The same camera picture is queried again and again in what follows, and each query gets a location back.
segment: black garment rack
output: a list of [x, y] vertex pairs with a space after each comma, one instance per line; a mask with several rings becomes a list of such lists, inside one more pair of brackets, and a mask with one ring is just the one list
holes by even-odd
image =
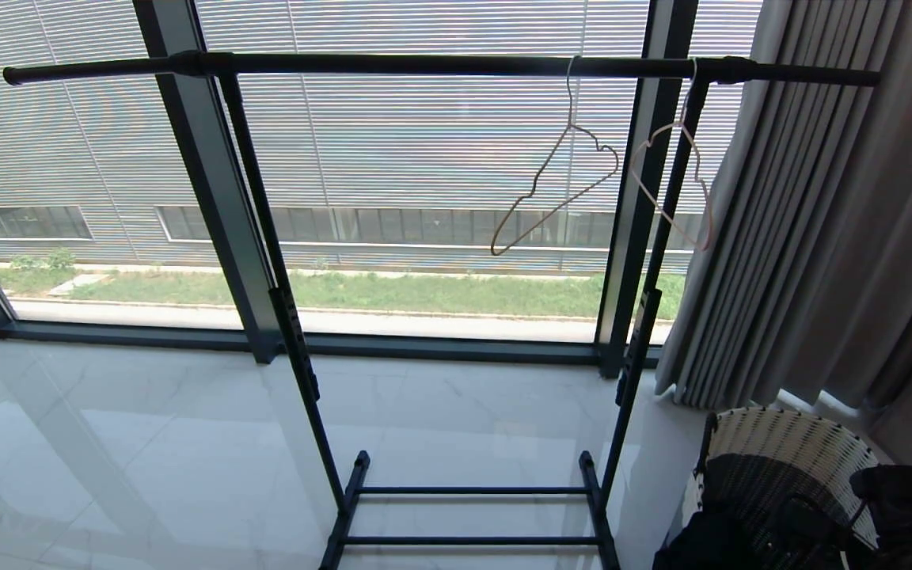
[[[333, 499], [336, 501], [336, 524], [326, 542], [320, 570], [336, 570], [347, 545], [594, 545], [604, 570], [618, 570], [618, 553], [607, 520], [607, 501], [618, 470], [625, 429], [638, 380], [649, 346], [649, 336], [656, 319], [661, 292], [656, 278], [667, 248], [670, 224], [663, 218], [656, 227], [647, 280], [640, 302], [637, 326], [629, 340], [627, 355], [615, 403], [618, 418], [603, 479], [598, 481], [596, 466], [589, 451], [579, 456], [582, 487], [372, 487], [364, 484], [371, 458], [361, 451], [354, 461], [351, 479], [344, 487], [336, 471], [333, 453], [326, 439], [325, 425], [319, 415], [318, 384], [309, 360], [304, 333], [298, 320], [297, 306], [291, 292], [287, 267], [276, 239], [276, 228], [269, 210], [267, 193], [260, 175], [253, 138], [245, 118], [238, 75], [242, 73], [376, 73], [422, 75], [506, 75], [565, 76], [570, 58], [504, 57], [504, 55], [334, 55], [334, 54], [232, 54], [227, 51], [183, 51], [163, 58], [99, 61], [64, 65], [3, 69], [3, 78], [12, 86], [35, 81], [79, 79], [124, 75], [177, 73], [195, 77], [216, 77], [227, 105], [231, 126], [238, 144], [245, 179], [249, 183], [261, 237], [272, 264], [269, 289], [276, 320], [283, 334], [294, 378], [304, 401], [305, 412], [318, 446], [322, 466]], [[572, 75], [578, 77], [691, 78], [685, 127], [695, 134], [699, 115], [705, 104], [710, 83], [740, 83], [750, 80], [796, 81], [832, 84], [833, 86], [876, 86], [879, 72], [829, 69], [796, 65], [760, 64], [747, 58], [698, 58], [693, 60], [656, 60], [641, 58], [576, 58]], [[681, 137], [666, 190], [663, 210], [673, 215], [688, 166], [691, 144]], [[645, 200], [639, 194], [637, 200]], [[586, 497], [593, 522], [592, 537], [356, 537], [350, 534], [351, 522], [361, 495], [582, 495]]]

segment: corrugated metal wall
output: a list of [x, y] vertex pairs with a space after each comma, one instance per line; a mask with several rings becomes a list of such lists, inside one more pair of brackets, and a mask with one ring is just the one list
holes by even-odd
[[[703, 0], [694, 55], [744, 55], [759, 1]], [[199, 0], [207, 46], [233, 51], [639, 55], [648, 3], [633, 0]], [[58, 245], [97, 263], [216, 263], [209, 243], [169, 242], [155, 206], [193, 205], [156, 84], [148, 78], [23, 87], [5, 65], [143, 57], [128, 0], [0, 0], [0, 207], [78, 205], [93, 241], [0, 241], [0, 259]], [[246, 76], [247, 112], [271, 202], [300, 207], [506, 207], [564, 126], [557, 78]], [[578, 122], [622, 148], [633, 80], [572, 79]], [[741, 86], [713, 86], [700, 123], [712, 180]], [[549, 208], [603, 176], [608, 156], [569, 139], [528, 207]], [[614, 210], [608, 181], [572, 205]], [[680, 211], [702, 209], [697, 185]], [[300, 264], [600, 271], [598, 250], [287, 245]], [[685, 256], [666, 267], [683, 270]]]

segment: curtain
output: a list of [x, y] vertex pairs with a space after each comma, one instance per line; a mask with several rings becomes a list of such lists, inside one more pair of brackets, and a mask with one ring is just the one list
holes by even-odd
[[767, 2], [752, 57], [883, 79], [745, 87], [658, 392], [886, 405], [912, 376], [912, 2]]

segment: glossy floor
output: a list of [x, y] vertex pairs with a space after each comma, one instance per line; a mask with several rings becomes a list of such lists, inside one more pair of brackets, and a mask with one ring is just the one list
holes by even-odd
[[[593, 368], [316, 358], [341, 477], [373, 485], [578, 485], [618, 410]], [[609, 507], [648, 568], [701, 412], [636, 403]], [[314, 569], [332, 497], [287, 358], [0, 342], [0, 569]], [[580, 498], [366, 499], [353, 534], [589, 534]], [[592, 549], [348, 548], [341, 568], [599, 569]]]

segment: grass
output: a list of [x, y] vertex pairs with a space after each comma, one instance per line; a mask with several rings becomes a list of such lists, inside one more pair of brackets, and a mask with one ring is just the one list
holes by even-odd
[[[374, 273], [294, 274], [291, 286], [301, 307], [407, 310], [428, 313], [555, 315], [597, 317], [603, 279], [445, 277]], [[659, 317], [678, 312], [684, 275], [662, 275]], [[224, 275], [207, 273], [112, 273], [112, 278], [73, 289], [72, 299], [109, 302], [218, 304], [233, 300]]]
[[0, 268], [0, 285], [16, 295], [43, 297], [53, 287], [76, 276], [72, 269]]

